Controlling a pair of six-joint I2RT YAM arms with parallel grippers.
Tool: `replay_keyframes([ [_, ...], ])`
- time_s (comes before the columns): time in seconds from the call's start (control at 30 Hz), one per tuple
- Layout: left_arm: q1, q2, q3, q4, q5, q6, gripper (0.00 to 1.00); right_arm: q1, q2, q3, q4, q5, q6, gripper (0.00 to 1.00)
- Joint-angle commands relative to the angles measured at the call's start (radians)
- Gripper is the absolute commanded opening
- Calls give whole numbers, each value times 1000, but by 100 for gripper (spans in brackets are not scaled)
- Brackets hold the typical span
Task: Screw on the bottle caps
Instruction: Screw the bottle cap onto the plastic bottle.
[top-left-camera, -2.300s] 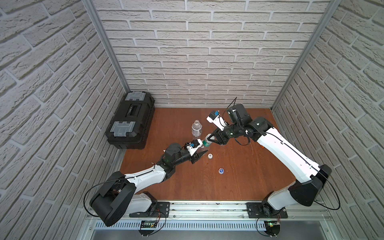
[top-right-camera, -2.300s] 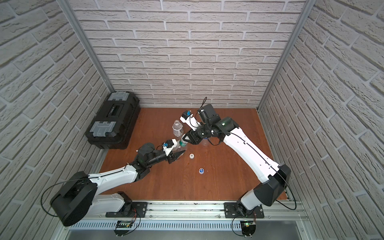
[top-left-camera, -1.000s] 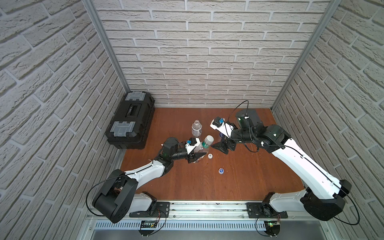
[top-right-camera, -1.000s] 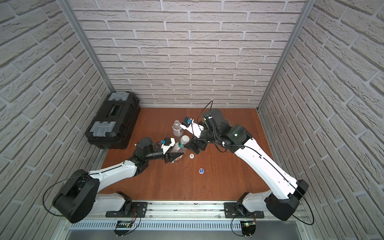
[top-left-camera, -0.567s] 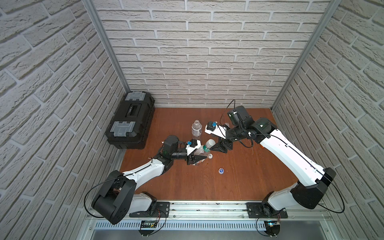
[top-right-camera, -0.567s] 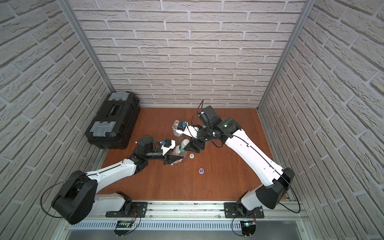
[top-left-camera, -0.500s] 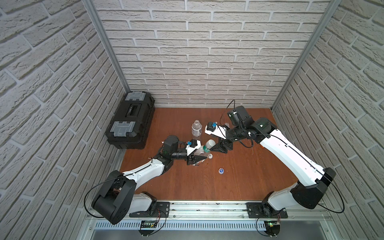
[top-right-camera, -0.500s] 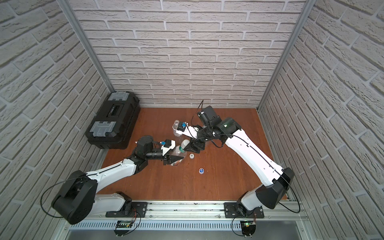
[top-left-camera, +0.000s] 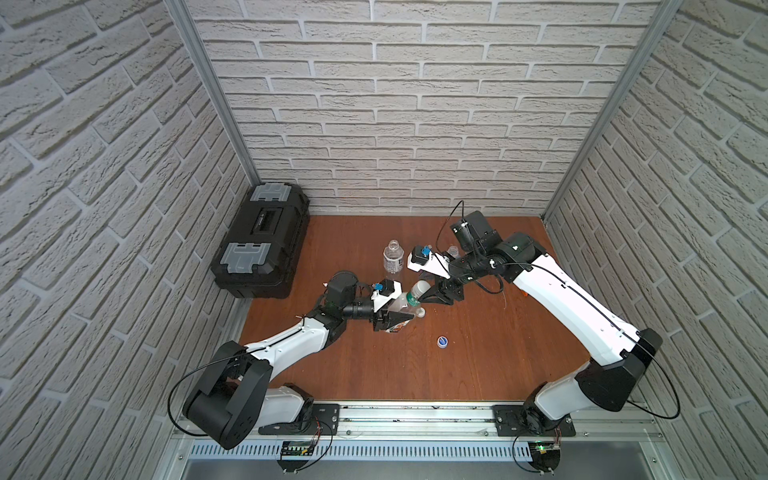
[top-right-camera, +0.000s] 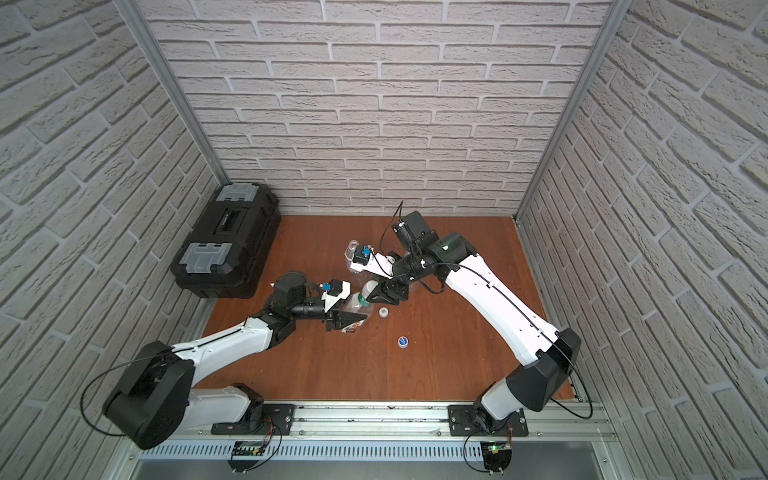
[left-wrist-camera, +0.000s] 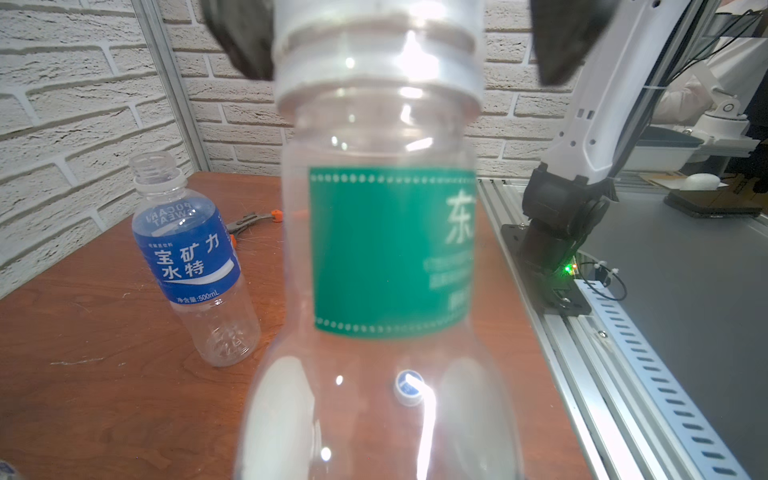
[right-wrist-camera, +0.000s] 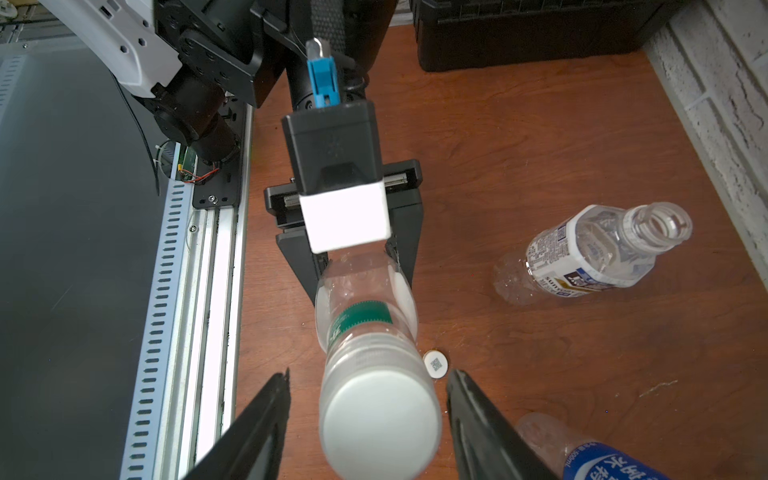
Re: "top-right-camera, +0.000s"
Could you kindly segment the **grey white bottle cap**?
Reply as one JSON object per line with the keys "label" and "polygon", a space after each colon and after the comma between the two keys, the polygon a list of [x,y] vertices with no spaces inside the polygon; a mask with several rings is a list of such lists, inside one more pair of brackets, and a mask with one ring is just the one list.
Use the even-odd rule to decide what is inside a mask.
{"label": "grey white bottle cap", "polygon": [[359,300],[361,302],[369,303],[370,302],[369,296],[373,293],[373,291],[376,289],[378,284],[379,282],[376,280],[369,280],[368,282],[366,282],[359,293]]}

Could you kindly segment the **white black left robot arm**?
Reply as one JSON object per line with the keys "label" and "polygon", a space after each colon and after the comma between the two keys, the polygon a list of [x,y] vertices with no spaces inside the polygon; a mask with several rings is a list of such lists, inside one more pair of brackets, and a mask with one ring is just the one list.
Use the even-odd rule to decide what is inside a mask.
{"label": "white black left robot arm", "polygon": [[238,383],[200,389],[198,383],[245,357],[288,338],[300,320],[329,331],[367,320],[346,281],[313,284],[301,272],[283,274],[262,309],[233,327],[186,343],[145,345],[104,401],[103,415],[142,450],[195,427],[258,434],[269,427],[264,399]]}

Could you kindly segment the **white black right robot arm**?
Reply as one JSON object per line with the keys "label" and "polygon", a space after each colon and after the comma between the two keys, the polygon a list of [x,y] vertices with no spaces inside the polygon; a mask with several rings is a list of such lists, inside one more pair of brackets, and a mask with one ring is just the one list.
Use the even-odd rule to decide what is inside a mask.
{"label": "white black right robot arm", "polygon": [[478,251],[453,232],[424,241],[405,240],[405,256],[390,262],[370,246],[356,249],[352,266],[381,277],[371,303],[397,305],[410,285],[430,275],[461,295],[506,342],[519,365],[473,403],[473,422],[486,433],[502,428],[521,410],[539,412],[574,370],[581,338],[537,315],[491,271]]}

